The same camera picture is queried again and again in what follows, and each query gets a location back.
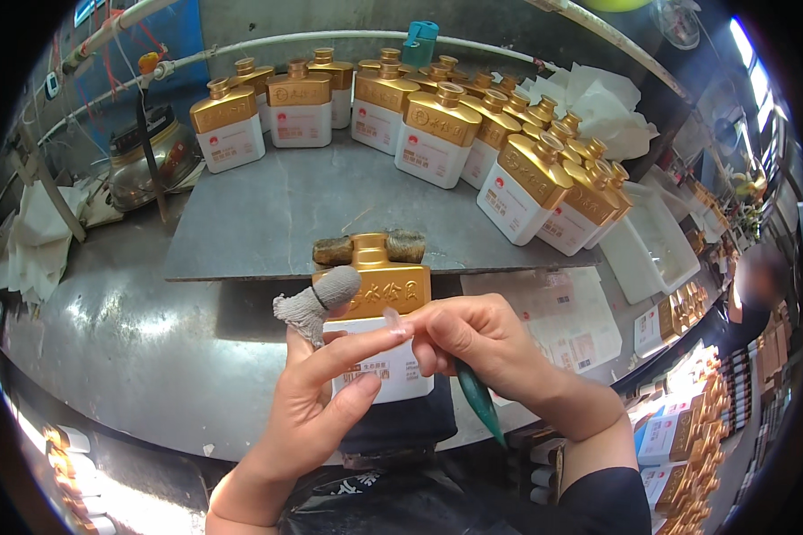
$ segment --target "gold bottle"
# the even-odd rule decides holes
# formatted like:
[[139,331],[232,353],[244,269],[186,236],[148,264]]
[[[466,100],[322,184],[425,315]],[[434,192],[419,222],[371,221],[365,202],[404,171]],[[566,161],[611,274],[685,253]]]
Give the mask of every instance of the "gold bottle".
[[544,134],[545,131],[533,123],[523,123],[523,126],[521,126],[521,132],[530,140],[538,141],[538,138],[540,138],[541,134]]
[[503,111],[517,120],[519,123],[533,123],[537,127],[542,128],[544,123],[541,123],[541,119],[538,119],[535,115],[529,112],[526,106],[529,105],[529,98],[518,92],[512,91],[509,93],[509,103],[506,106],[503,106]]
[[252,86],[256,91],[258,118],[262,123],[262,132],[270,130],[270,110],[268,109],[268,86],[265,82],[274,75],[273,65],[253,65],[253,58],[236,61],[236,75],[229,77],[229,87]]
[[293,59],[286,74],[266,82],[270,134],[277,147],[320,147],[331,142],[333,77],[310,72],[306,65],[306,59]]
[[481,189],[484,177],[491,171],[509,135],[521,132],[521,123],[503,113],[503,105],[509,100],[496,89],[486,89],[482,100],[470,95],[461,95],[460,101],[482,115],[479,134],[476,134],[470,155],[460,172],[460,177],[465,182],[476,189]]
[[506,97],[511,98],[511,94],[514,92],[519,82],[520,80],[518,80],[516,76],[503,74],[503,79],[500,80],[500,83],[494,85],[494,89],[502,92]]
[[478,112],[460,105],[462,94],[461,86],[445,81],[437,94],[411,93],[396,147],[397,169],[444,189],[455,187],[482,123]]
[[[438,56],[438,60],[439,60],[439,63],[441,65],[443,65],[444,67],[446,67],[447,69],[450,70],[450,72],[447,74],[447,77],[450,80],[452,80],[452,81],[467,80],[467,78],[468,78],[467,77],[467,73],[465,73],[463,71],[460,71],[460,70],[457,70],[455,68],[455,66],[458,64],[458,59],[457,58],[452,58],[451,56],[441,55],[441,56]],[[423,67],[422,69],[419,70],[419,73],[428,75],[429,71],[430,70],[428,70],[427,68]]]
[[546,128],[553,121],[553,111],[556,110],[557,101],[551,99],[547,95],[541,95],[541,100],[535,105],[530,106],[528,111],[542,123],[542,127]]
[[[398,62],[401,61],[402,51],[397,48],[382,48],[381,57],[379,59],[361,59],[357,63],[357,70],[379,70],[381,68],[381,61]],[[413,65],[400,63],[399,72],[402,76],[407,73],[415,73],[416,68]]]
[[419,84],[400,77],[401,63],[382,60],[380,64],[380,70],[357,72],[351,137],[395,156],[402,118],[410,103],[409,97],[419,91]]
[[[429,267],[418,263],[390,262],[386,240],[387,235],[380,232],[351,236],[351,266],[362,278],[360,291],[351,300],[348,312],[327,322],[325,330],[344,329],[351,333],[374,330],[386,325],[385,308],[392,307],[404,316],[431,300]],[[324,273],[314,274],[313,283]],[[333,394],[362,373],[373,373],[381,379],[381,391],[374,403],[420,397],[434,388],[433,378],[419,375],[410,342],[366,358],[333,379]]]
[[351,124],[351,86],[353,84],[353,63],[333,60],[333,49],[316,48],[315,58],[306,65],[310,71],[327,73],[331,80],[331,100],[333,102],[331,121],[333,128],[347,128]]
[[472,80],[458,80],[456,84],[463,87],[468,95],[481,99],[484,97],[485,89],[491,89],[493,81],[493,74],[480,70],[476,72],[476,76]]
[[569,161],[562,165],[574,186],[536,235],[562,254],[572,256],[610,221],[618,210],[618,199],[607,189],[608,166],[584,169]]
[[[476,204],[515,245],[533,239],[573,185],[557,161],[562,149],[549,134],[541,134],[537,143],[524,135],[509,135],[484,179]],[[508,209],[514,205],[520,208]]]
[[206,84],[209,97],[193,104],[190,120],[208,170],[219,173],[265,155],[256,90],[229,87],[226,78]]
[[[624,171],[624,167],[622,167],[620,163],[613,162],[612,169],[615,169],[616,166],[618,166],[621,171]],[[614,193],[616,197],[618,197],[619,201],[618,211],[613,215],[613,221],[617,222],[624,219],[624,217],[628,215],[630,209],[633,208],[633,201],[630,199],[630,195],[624,193],[624,190],[622,189],[628,172],[624,171],[624,174],[622,174],[621,171],[615,172],[610,176],[610,180],[607,181],[607,189]]]
[[408,73],[404,77],[418,83],[422,91],[435,95],[438,92],[438,84],[442,81],[449,81],[449,73],[450,70],[445,65],[432,63],[428,68],[428,74]]
[[565,144],[565,148],[559,153],[562,162],[572,162],[577,165],[583,165],[582,156],[577,154],[574,149],[567,146],[567,141],[571,139],[571,130],[565,123],[554,119],[551,121],[551,127],[547,128],[547,133],[552,134],[553,137]]
[[565,145],[583,158],[583,167],[586,169],[591,169],[595,165],[595,160],[600,159],[607,150],[607,145],[598,138],[591,138],[588,144],[569,138],[565,141]]
[[577,137],[579,124],[583,122],[583,119],[576,113],[572,111],[565,112],[565,117],[562,118],[562,122],[565,123],[565,126],[571,130],[571,137]]

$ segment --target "finger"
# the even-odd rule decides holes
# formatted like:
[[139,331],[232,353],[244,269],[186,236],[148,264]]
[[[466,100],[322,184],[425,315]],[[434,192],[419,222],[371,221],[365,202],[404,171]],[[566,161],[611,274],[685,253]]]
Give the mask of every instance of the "finger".
[[458,375],[458,372],[455,370],[455,357],[447,357],[443,361],[443,369],[441,369],[440,372],[446,377]]
[[389,327],[383,327],[336,338],[333,343],[319,349],[302,362],[299,376],[305,384],[318,387],[339,377],[364,358],[395,348],[413,335],[414,328],[407,322],[401,322],[401,329],[395,328],[392,332]]
[[462,295],[435,300],[408,314],[405,320],[414,324],[414,329],[419,333],[426,330],[432,317],[446,311],[460,317],[475,330],[482,330],[491,321],[497,304],[503,304],[501,300],[504,302],[502,296],[498,294]]
[[351,303],[345,303],[339,308],[334,308],[331,310],[331,317],[342,317],[348,313],[349,308],[351,308]]
[[363,373],[340,390],[312,422],[321,436],[339,444],[363,418],[380,390],[381,380],[373,373]]
[[336,338],[346,337],[347,335],[348,332],[346,330],[328,330],[321,337],[324,338],[324,345],[326,346]]
[[300,336],[300,333],[291,327],[286,328],[286,366],[298,364],[315,352],[312,342]]
[[449,311],[442,310],[435,314],[427,322],[426,328],[435,344],[470,364],[481,361],[494,352],[492,340],[480,335],[467,322]]
[[438,356],[434,351],[434,347],[431,346],[430,338],[426,333],[414,337],[413,342],[411,342],[411,350],[419,363],[419,374],[422,377],[429,378],[435,372],[440,371],[437,368]]

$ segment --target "teal bottle cap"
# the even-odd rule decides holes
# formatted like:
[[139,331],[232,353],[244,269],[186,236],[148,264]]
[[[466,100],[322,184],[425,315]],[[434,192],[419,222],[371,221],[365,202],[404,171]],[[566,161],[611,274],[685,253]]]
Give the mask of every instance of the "teal bottle cap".
[[405,46],[414,44],[414,39],[422,37],[424,39],[437,39],[440,27],[431,21],[411,21],[410,27],[407,28],[407,41],[404,42]]

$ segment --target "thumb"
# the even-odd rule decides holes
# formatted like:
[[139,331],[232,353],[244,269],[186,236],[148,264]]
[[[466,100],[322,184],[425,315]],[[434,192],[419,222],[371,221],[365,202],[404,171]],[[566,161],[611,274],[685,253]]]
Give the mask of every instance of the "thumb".
[[448,311],[440,311],[426,324],[434,343],[449,354],[474,363],[488,353],[487,339],[467,322]]
[[340,390],[316,418],[322,434],[335,443],[342,442],[354,424],[365,415],[377,393],[381,380],[373,373],[363,373]]

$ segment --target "white cloth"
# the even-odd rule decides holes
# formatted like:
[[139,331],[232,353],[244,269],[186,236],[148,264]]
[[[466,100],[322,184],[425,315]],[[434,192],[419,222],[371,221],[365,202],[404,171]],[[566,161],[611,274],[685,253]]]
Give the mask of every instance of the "white cloth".
[[[69,209],[79,215],[87,192],[60,187]],[[56,211],[42,182],[24,187],[21,211],[12,221],[6,250],[0,255],[0,289],[21,292],[26,303],[47,301],[66,269],[72,233]]]
[[603,141],[607,159],[621,161],[643,156],[648,153],[649,141],[659,135],[654,124],[635,111],[642,95],[621,74],[574,63],[570,71],[559,69],[547,79],[527,78],[522,86],[531,103],[547,95],[557,101],[557,116],[573,111],[582,117],[579,137]]

